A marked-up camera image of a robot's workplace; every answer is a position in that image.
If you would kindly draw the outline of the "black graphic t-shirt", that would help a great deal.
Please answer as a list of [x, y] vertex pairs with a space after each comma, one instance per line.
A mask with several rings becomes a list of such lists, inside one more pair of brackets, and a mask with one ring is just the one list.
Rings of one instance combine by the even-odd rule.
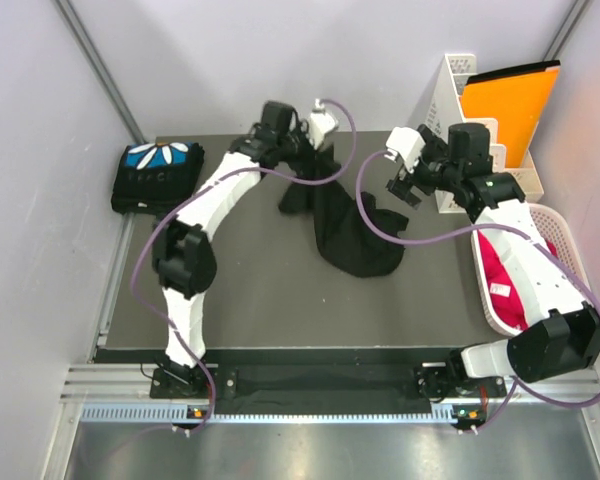
[[[333, 146], [319, 151], [316, 157], [314, 166], [302, 171], [302, 179], [326, 178], [341, 167], [334, 158]], [[394, 237], [406, 230], [406, 216], [378, 208], [371, 193], [363, 191], [361, 197], [365, 212], [378, 229]], [[387, 276], [402, 262], [404, 247], [374, 234], [360, 216], [354, 197], [337, 180], [315, 187], [291, 183], [278, 209], [284, 215], [311, 215], [320, 256], [354, 277]]]

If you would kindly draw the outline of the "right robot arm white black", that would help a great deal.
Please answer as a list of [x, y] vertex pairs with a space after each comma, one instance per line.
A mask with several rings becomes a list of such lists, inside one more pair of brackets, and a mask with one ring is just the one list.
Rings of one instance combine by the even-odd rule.
[[557, 266], [517, 180], [494, 171], [490, 146], [481, 123], [454, 124], [445, 139], [425, 125], [396, 127], [386, 141], [387, 158], [401, 165], [388, 189], [412, 206], [420, 201], [414, 188], [452, 194], [495, 251], [522, 305], [521, 332], [452, 355], [446, 380], [461, 396], [487, 377], [535, 383], [587, 369], [600, 354], [600, 303]]

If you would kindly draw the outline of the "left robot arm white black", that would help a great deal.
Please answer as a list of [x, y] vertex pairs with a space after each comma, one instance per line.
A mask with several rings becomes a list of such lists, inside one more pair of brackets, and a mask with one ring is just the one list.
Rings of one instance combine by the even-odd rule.
[[171, 390], [175, 397], [203, 394], [208, 383], [198, 364], [206, 352], [203, 304], [217, 273], [212, 239], [224, 218], [267, 171], [281, 162], [300, 171], [337, 126], [322, 104], [302, 120], [290, 105], [266, 102], [260, 120], [232, 141], [192, 202], [157, 231], [151, 263], [172, 322], [165, 357], [153, 377], [157, 387]]

